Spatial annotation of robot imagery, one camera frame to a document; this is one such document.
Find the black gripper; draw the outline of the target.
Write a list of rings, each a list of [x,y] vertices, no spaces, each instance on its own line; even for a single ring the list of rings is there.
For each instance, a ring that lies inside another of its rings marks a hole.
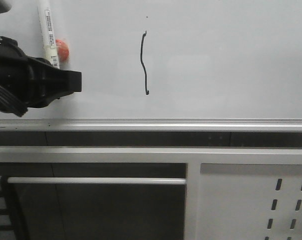
[[[80,71],[61,70],[24,53],[18,42],[0,36],[0,112],[26,113],[82,91]]]

